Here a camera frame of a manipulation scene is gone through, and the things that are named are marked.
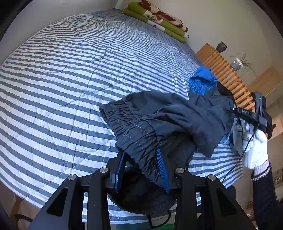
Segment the dark sleeved right forearm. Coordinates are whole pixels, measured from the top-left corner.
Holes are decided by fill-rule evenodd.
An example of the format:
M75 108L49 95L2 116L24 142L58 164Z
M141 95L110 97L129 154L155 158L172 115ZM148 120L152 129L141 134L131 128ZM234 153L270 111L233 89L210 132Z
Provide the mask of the dark sleeved right forearm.
M258 229L275 229L282 218L282 200L277 200L272 167L269 161L254 168L251 174L253 183L253 210Z

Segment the white gloved right hand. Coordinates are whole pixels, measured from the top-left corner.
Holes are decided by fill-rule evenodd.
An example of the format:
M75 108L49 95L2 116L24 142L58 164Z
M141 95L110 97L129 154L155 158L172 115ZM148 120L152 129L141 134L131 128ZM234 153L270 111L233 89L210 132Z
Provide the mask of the white gloved right hand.
M258 129L253 135L251 133L252 127L248 122L244 122L242 148L245 152L244 166L254 170L268 161L268 154L265 133Z

